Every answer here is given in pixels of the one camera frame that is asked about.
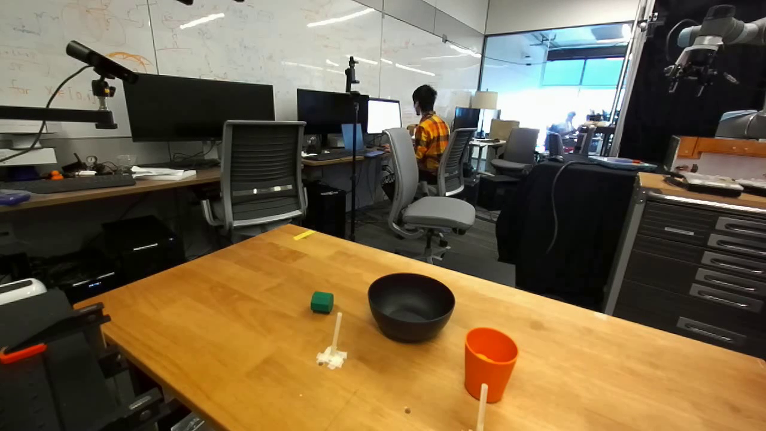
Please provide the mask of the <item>white stick on tape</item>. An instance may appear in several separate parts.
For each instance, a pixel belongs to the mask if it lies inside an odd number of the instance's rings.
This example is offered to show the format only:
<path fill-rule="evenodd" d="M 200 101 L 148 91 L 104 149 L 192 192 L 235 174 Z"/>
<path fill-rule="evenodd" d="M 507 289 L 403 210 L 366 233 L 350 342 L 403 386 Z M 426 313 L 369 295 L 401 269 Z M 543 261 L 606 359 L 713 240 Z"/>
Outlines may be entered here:
<path fill-rule="evenodd" d="M 316 354 L 316 365 L 326 370 L 340 370 L 347 359 L 347 352 L 340 347 L 343 313 L 335 313 L 332 340 Z"/>

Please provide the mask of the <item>person in orange shirt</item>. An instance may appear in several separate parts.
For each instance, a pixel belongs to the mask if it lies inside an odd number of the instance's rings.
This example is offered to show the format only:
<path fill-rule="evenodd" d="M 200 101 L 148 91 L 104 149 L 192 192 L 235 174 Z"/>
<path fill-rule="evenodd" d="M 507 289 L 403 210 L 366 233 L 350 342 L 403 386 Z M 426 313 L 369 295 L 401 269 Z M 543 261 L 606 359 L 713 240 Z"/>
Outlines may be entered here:
<path fill-rule="evenodd" d="M 447 122 L 435 112 L 435 95 L 438 91 L 429 83 L 421 83 L 413 91 L 413 104 L 420 116 L 420 122 L 413 125 L 414 133 L 414 155 L 420 166 L 420 177 L 423 182 L 438 179 L 438 167 L 451 149 L 451 127 Z"/>

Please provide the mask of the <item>green cube block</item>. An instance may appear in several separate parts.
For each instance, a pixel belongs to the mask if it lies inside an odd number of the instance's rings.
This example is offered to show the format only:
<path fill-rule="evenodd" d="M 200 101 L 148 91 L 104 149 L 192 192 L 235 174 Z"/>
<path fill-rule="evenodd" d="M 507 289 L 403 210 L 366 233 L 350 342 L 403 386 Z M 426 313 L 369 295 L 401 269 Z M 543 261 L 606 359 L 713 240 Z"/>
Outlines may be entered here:
<path fill-rule="evenodd" d="M 311 312 L 314 313 L 331 313 L 335 298 L 331 293 L 314 293 L 311 295 Z"/>

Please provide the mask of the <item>black bowl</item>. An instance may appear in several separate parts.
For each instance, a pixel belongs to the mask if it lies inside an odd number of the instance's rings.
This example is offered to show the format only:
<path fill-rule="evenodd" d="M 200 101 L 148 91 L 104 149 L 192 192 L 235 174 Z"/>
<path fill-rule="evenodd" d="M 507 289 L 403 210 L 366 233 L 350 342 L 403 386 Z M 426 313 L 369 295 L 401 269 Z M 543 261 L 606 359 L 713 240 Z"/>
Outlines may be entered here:
<path fill-rule="evenodd" d="M 435 279 L 390 274 L 369 286 L 369 310 L 385 337 L 429 342 L 451 322 L 456 295 Z"/>

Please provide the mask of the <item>grey office chair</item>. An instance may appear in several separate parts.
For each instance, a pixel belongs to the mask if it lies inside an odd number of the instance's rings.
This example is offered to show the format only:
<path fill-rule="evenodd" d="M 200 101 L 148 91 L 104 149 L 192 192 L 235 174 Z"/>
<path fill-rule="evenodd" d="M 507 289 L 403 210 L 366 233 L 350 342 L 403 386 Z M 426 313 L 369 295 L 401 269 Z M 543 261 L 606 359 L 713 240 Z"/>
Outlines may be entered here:
<path fill-rule="evenodd" d="M 385 133 L 396 170 L 396 192 L 389 227 L 403 240 L 423 237 L 421 256 L 438 263 L 447 252 L 446 233 L 468 233 L 477 220 L 477 209 L 464 200 L 421 194 L 420 166 L 410 133 L 396 127 Z"/>

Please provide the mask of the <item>black tripod stand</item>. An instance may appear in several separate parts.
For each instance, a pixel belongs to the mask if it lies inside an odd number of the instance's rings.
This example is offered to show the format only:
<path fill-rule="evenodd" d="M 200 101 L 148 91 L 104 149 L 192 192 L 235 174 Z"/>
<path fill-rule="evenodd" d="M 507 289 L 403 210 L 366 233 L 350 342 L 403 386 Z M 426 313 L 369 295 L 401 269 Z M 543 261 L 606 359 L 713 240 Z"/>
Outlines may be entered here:
<path fill-rule="evenodd" d="M 350 240 L 356 240 L 356 118 L 359 118 L 359 104 L 356 104 L 356 91 L 355 87 L 359 83 L 356 80 L 356 58 L 350 55 L 347 58 L 347 69 L 344 69 L 344 91 L 350 95 L 350 135 L 352 135 L 352 143 L 350 143 L 350 152 L 352 152 L 352 167 L 350 167 Z"/>

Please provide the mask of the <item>orange plastic cup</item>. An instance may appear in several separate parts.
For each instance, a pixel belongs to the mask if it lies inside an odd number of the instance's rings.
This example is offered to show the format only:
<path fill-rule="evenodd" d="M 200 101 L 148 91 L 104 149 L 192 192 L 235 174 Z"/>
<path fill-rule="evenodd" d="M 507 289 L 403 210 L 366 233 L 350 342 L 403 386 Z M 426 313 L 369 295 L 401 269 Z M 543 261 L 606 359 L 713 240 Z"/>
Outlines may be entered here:
<path fill-rule="evenodd" d="M 481 398 L 481 386 L 489 386 L 486 402 L 500 402 L 518 356 L 519 347 L 510 336 L 496 328 L 472 328 L 464 336 L 464 391 Z"/>

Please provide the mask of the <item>black draped table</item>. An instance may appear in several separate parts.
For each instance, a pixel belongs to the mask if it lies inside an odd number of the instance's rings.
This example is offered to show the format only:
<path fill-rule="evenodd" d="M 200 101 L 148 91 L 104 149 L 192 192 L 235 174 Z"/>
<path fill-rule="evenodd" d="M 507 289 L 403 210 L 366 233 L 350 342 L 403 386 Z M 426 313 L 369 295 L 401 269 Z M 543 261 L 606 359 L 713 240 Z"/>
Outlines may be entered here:
<path fill-rule="evenodd" d="M 602 312 L 635 186 L 632 170 L 533 166 L 496 220 L 499 259 L 514 267 L 514 286 Z"/>

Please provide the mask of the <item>grey drawer cabinet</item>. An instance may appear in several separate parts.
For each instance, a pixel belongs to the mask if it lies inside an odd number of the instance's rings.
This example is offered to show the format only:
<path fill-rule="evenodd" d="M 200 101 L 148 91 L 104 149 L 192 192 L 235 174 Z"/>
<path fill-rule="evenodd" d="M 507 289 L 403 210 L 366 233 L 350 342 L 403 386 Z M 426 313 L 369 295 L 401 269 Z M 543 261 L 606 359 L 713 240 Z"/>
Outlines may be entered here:
<path fill-rule="evenodd" d="M 766 356 L 766 200 L 641 172 L 606 312 Z"/>

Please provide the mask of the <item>mesh back office chair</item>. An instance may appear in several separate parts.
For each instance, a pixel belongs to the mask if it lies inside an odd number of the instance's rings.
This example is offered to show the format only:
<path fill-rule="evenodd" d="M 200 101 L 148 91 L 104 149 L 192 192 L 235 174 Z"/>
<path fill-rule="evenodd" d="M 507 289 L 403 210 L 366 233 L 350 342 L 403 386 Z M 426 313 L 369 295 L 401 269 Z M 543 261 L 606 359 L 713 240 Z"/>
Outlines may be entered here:
<path fill-rule="evenodd" d="M 226 234 L 306 216 L 302 119 L 227 119 L 219 153 L 220 192 L 202 201 Z"/>

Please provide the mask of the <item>black computer monitor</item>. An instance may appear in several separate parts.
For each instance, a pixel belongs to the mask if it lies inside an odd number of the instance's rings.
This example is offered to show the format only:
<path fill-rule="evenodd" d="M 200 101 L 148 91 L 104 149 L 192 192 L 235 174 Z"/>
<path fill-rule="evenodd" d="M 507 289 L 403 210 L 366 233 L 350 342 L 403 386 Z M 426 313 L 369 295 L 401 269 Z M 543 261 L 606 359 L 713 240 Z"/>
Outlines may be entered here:
<path fill-rule="evenodd" d="M 273 87 L 170 74 L 134 74 L 125 83 L 134 142 L 220 140 L 227 119 L 273 119 Z"/>

